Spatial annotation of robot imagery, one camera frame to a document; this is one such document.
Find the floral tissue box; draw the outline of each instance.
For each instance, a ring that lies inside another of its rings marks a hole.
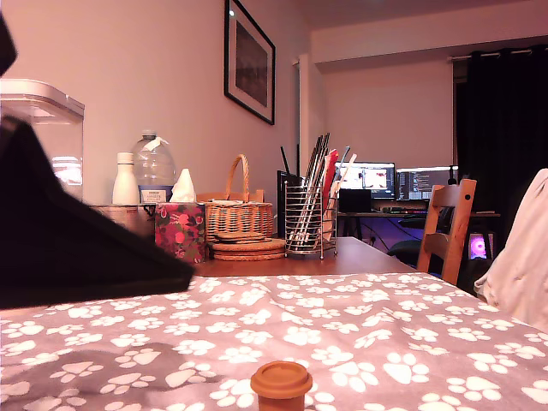
[[[156,245],[187,263],[206,260],[206,208],[200,203],[159,203]]]

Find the curtain rod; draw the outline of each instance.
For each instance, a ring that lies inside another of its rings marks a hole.
[[[524,54],[524,53],[531,54],[532,52],[533,52],[533,50],[531,50],[531,49],[525,49],[525,50],[511,51],[510,54]],[[500,53],[498,51],[495,52],[495,53],[483,53],[483,54],[481,54],[481,56],[482,57],[499,57]],[[450,62],[460,62],[462,60],[468,60],[469,58],[472,58],[472,55],[468,54],[466,56],[448,57],[448,60]]]

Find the wicker basket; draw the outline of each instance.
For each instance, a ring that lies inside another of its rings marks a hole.
[[[243,167],[243,202],[230,201],[230,187],[238,163]],[[246,156],[240,154],[229,173],[225,199],[205,203],[205,240],[215,242],[218,233],[257,232],[272,237],[272,204],[249,201],[249,167]]]

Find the black curtain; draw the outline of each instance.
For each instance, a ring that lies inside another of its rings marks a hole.
[[[457,87],[459,175],[478,181],[476,211],[502,214],[500,246],[529,183],[548,167],[548,51],[531,50],[475,52],[466,85]]]

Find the ceiling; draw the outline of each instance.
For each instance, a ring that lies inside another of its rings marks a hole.
[[[312,30],[527,0],[294,0]]]

